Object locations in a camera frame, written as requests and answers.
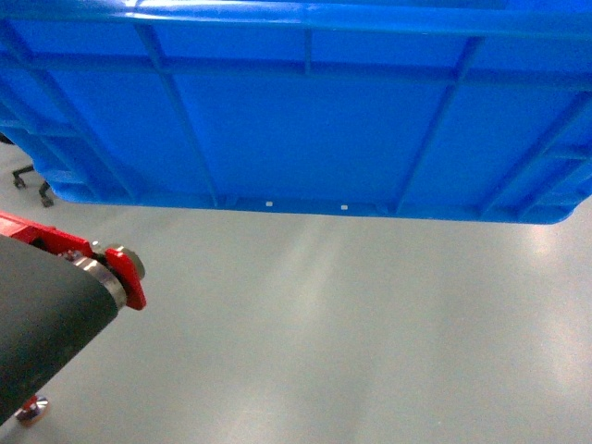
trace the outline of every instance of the caster wheel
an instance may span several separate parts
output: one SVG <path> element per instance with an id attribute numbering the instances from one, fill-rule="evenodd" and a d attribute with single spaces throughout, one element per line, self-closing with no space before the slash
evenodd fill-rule
<path id="1" fill-rule="evenodd" d="M 21 178 L 15 178 L 12 183 L 14 183 L 15 187 L 17 187 L 18 190 L 27 188 L 27 184 Z"/>
<path id="2" fill-rule="evenodd" d="M 45 416 L 48 408 L 49 401 L 45 396 L 34 396 L 27 405 L 15 413 L 15 417 L 22 426 L 31 427 Z"/>
<path id="3" fill-rule="evenodd" d="M 50 206 L 54 206 L 54 200 L 51 197 L 42 197 L 41 203 L 45 208 L 49 208 Z"/>

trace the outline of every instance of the epoxy floor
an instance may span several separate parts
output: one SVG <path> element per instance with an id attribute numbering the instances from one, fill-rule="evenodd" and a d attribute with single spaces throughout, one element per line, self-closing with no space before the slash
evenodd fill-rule
<path id="1" fill-rule="evenodd" d="M 128 245 L 148 307 L 2 443 L 592 441 L 592 201 L 550 227 L 44 209 L 26 163 L 0 145 L 0 209 Z"/>

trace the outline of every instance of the black roller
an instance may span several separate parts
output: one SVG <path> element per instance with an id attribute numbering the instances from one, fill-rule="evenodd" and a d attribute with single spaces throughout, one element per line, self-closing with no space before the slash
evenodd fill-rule
<path id="1" fill-rule="evenodd" d="M 89 273 L 0 236 L 0 424 L 116 316 Z"/>

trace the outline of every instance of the chair wheel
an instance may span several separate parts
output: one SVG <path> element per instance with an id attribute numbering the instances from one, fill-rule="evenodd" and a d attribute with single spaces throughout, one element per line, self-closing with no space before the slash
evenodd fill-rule
<path id="1" fill-rule="evenodd" d="M 50 206 L 54 206 L 54 200 L 51 197 L 42 197 L 41 203 L 45 208 L 49 208 Z"/>
<path id="2" fill-rule="evenodd" d="M 15 178 L 12 183 L 15 185 L 15 187 L 17 187 L 18 190 L 27 188 L 27 184 L 21 178 Z"/>

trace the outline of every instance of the red frame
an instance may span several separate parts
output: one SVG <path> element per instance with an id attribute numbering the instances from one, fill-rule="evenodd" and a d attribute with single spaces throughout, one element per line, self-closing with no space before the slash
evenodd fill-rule
<path id="1" fill-rule="evenodd" d="M 87 240 L 60 231 L 56 227 L 47 227 L 2 211 L 0 211 L 0 235 L 28 244 L 41 239 L 43 249 L 51 254 L 76 251 L 81 252 L 86 257 L 93 257 L 93 249 Z M 126 305 L 134 310 L 144 308 L 146 306 L 146 297 L 140 283 L 138 271 L 131 259 L 126 254 L 111 248 L 105 251 L 105 258 L 107 263 L 117 272 L 119 280 L 128 295 Z"/>

